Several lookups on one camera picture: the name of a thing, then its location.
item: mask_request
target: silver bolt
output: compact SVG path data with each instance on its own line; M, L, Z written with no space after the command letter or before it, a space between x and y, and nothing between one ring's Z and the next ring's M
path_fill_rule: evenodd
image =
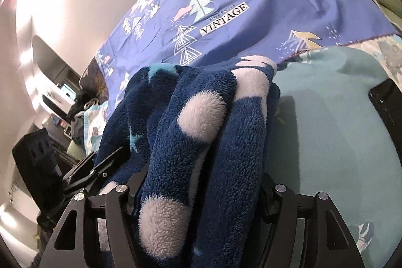
M127 185L120 184L120 185L116 186L116 191L117 192L124 192L126 190L127 190Z
M327 193L325 193L325 192L320 192L320 193L318 193L318 197L319 197L321 200L328 200L328 198L329 198L329 196L328 196Z
M286 186L282 185L282 184L278 184L275 186L275 190L278 192L285 192L287 190Z
M77 193L75 196L74 196L74 200L76 200L76 201L81 201L82 199L84 199L85 198L85 194L84 193Z

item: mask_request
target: black phone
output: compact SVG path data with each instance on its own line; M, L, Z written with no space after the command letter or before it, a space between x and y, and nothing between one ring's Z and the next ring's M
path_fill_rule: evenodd
M369 91L369 99L379 113L402 163L402 92L392 79Z

